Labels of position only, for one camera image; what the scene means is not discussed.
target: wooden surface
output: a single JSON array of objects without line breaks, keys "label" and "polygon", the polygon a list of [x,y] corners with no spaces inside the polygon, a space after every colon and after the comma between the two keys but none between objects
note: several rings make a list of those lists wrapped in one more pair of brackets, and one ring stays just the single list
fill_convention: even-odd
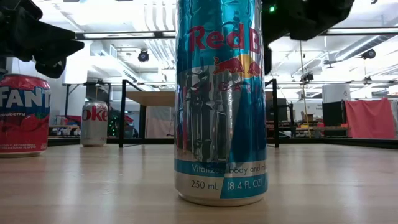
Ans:
[{"label": "wooden surface", "polygon": [[127,98],[142,106],[171,106],[174,107],[174,91],[128,91]]},{"label": "wooden surface", "polygon": [[269,147],[265,200],[194,205],[174,190],[173,146],[51,147],[0,160],[0,223],[398,223],[398,151]]}]

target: silver soda can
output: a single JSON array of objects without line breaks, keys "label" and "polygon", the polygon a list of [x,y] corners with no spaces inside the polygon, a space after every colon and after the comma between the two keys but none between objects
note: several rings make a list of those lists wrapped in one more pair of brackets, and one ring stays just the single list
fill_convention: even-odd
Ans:
[{"label": "silver soda can", "polygon": [[102,101],[88,101],[81,116],[80,144],[104,146],[108,138],[108,106]]},{"label": "silver soda can", "polygon": [[178,0],[175,188],[238,206],[267,190],[261,0]]}]

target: red fabric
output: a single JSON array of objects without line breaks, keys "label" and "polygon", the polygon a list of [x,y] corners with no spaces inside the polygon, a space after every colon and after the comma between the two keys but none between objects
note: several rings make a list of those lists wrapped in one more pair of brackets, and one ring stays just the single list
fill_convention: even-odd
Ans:
[{"label": "red fabric", "polygon": [[345,101],[352,138],[395,139],[394,117],[387,99]]}]

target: red fanta can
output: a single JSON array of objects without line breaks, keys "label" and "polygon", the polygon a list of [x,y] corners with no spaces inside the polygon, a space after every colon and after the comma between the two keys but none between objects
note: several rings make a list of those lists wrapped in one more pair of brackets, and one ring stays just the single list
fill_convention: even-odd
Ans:
[{"label": "red fanta can", "polygon": [[50,87],[27,75],[0,78],[0,156],[38,156],[47,149]]}]

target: soda can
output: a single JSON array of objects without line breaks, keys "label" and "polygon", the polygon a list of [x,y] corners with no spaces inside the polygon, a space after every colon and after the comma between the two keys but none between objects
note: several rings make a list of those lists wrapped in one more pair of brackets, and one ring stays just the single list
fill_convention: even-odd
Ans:
[{"label": "soda can", "polygon": [[38,156],[47,149],[47,81],[9,74],[0,79],[0,157]]},{"label": "soda can", "polygon": [[178,0],[175,188],[238,206],[267,190],[261,0]]},{"label": "soda can", "polygon": [[102,101],[87,101],[81,116],[80,144],[100,147],[108,138],[108,106]]}]

